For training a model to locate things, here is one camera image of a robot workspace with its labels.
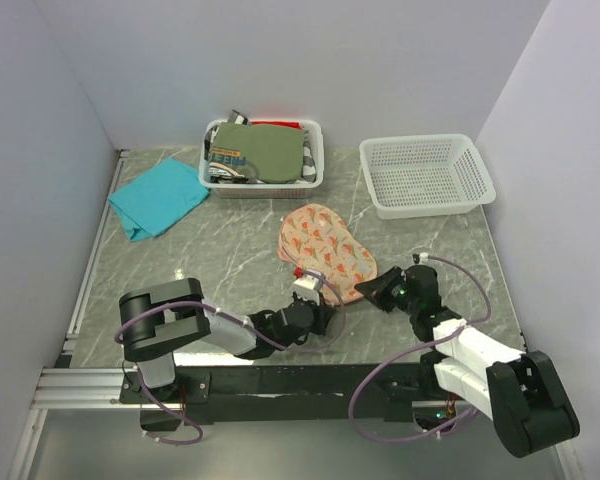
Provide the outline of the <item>floral pink bra laundry bag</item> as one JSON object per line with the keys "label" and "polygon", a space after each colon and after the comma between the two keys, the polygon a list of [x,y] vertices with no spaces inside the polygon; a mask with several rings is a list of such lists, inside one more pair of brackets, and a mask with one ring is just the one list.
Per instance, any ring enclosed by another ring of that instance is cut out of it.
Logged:
{"label": "floral pink bra laundry bag", "polygon": [[278,256],[299,268],[323,274],[346,304],[362,299],[355,286],[378,274],[375,259],[354,238],[344,220],[315,203],[294,210],[282,220]]}

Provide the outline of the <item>white clothes basket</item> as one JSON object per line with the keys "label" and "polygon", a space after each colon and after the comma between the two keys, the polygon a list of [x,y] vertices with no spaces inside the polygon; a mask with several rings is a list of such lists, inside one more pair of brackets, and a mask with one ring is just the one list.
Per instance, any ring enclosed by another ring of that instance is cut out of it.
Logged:
{"label": "white clothes basket", "polygon": [[218,184],[210,181],[208,174],[209,162],[204,151],[200,153],[199,182],[223,199],[294,199],[308,198],[315,188],[324,180],[325,151],[324,137],[319,123],[308,119],[288,119],[288,122],[298,122],[307,132],[310,150],[316,167],[316,179],[312,183],[287,184]]}

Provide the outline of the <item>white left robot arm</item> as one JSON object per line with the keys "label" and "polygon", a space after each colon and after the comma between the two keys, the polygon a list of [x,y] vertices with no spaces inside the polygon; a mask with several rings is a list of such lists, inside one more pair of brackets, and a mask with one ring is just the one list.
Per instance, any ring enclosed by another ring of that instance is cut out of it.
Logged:
{"label": "white left robot arm", "polygon": [[135,290],[119,299],[121,326],[114,341],[124,359],[137,365],[146,392],[166,402],[180,388],[173,352],[195,341],[259,360],[276,351],[300,350],[311,335],[326,335],[336,308],[327,303],[323,286],[322,275],[303,273],[292,283],[288,306],[249,315],[206,299],[195,278]]}

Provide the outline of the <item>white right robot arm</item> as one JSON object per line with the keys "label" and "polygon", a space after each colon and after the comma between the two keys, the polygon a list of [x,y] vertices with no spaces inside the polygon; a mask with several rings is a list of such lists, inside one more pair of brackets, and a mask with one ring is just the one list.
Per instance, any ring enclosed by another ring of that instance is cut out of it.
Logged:
{"label": "white right robot arm", "polygon": [[394,266],[356,284],[376,308],[399,309],[427,350],[415,386],[429,398],[453,394],[488,417],[517,458],[577,437],[580,422],[548,355],[508,347],[444,305],[437,271]]}

